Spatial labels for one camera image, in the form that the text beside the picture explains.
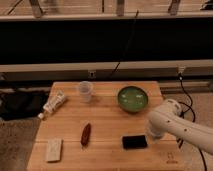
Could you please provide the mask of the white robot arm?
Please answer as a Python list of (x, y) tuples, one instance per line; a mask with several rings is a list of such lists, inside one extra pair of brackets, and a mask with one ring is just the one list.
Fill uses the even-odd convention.
[(148, 114), (148, 134), (153, 139), (161, 139), (168, 132), (213, 155), (213, 128), (181, 118), (181, 111), (176, 100), (164, 100)]

